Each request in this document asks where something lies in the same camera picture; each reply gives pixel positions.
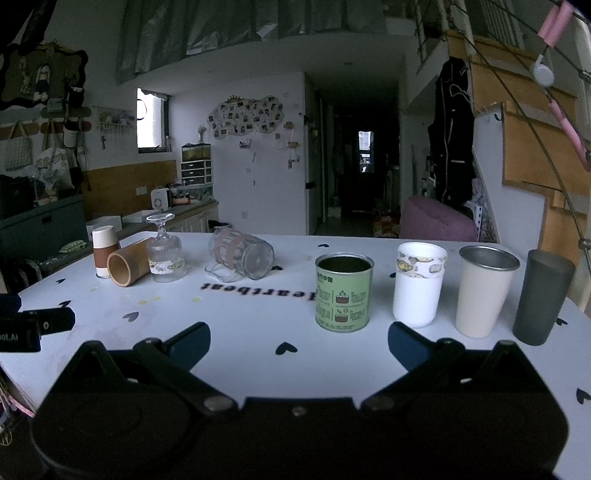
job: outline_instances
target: doorway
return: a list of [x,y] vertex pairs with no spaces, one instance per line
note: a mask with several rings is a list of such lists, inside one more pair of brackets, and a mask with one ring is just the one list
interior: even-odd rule
[[395,108],[334,107],[326,112],[328,215],[317,235],[373,236],[390,211],[388,172],[398,164]]

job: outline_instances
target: wall hanging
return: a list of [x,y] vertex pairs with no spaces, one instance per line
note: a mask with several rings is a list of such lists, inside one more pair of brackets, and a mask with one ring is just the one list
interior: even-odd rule
[[231,96],[207,116],[213,137],[219,140],[228,135],[251,132],[272,132],[283,120],[283,104],[275,96],[261,100]]
[[38,46],[20,55],[19,45],[4,51],[0,70],[0,110],[11,105],[31,108],[49,99],[67,98],[72,87],[82,87],[88,56],[83,50],[73,51],[57,43]]

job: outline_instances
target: ceiling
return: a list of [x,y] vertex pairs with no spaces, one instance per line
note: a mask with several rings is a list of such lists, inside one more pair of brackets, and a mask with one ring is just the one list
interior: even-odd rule
[[175,95],[241,79],[305,72],[322,97],[335,105],[394,105],[409,43],[407,35],[301,35],[198,54],[131,82]]

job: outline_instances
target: hanging clothes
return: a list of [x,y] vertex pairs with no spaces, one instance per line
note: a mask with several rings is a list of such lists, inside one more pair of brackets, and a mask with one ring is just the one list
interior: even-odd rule
[[436,83],[435,119],[428,128],[437,200],[458,208],[472,198],[474,115],[468,70],[451,57]]

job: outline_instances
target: screw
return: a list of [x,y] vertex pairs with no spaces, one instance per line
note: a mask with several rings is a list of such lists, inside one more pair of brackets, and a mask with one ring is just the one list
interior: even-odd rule
[[394,399],[387,395],[374,395],[365,400],[364,403],[367,408],[373,411],[389,410],[396,405]]
[[294,417],[303,417],[304,415],[306,415],[306,413],[308,413],[308,411],[306,410],[305,407],[293,407],[291,409],[291,413],[293,414]]
[[209,411],[226,411],[234,406],[234,401],[225,395],[214,395],[203,400],[203,405]]

